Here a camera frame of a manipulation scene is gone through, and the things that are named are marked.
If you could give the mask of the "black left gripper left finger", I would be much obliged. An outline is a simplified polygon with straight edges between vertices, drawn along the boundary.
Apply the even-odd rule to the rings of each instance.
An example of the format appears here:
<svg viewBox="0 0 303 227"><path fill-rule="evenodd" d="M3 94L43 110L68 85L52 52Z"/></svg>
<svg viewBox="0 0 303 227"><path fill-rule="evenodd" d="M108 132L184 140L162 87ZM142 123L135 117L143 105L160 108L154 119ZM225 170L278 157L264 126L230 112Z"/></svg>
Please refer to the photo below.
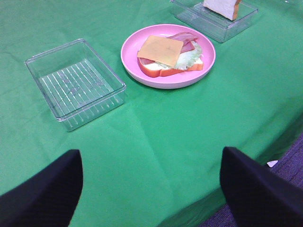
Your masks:
<svg viewBox="0 0 303 227"><path fill-rule="evenodd" d="M80 151L71 149L0 197L2 227L67 227L83 188Z"/></svg>

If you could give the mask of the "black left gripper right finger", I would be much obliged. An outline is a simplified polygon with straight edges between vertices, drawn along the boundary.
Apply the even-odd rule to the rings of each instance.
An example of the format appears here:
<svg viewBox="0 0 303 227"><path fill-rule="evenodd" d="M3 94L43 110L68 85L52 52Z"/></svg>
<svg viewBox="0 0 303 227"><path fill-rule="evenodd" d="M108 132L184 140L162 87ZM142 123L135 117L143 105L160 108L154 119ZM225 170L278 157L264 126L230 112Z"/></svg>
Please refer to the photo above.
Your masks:
<svg viewBox="0 0 303 227"><path fill-rule="evenodd" d="M303 191L235 147L224 147L220 186L239 227L301 227Z"/></svg>

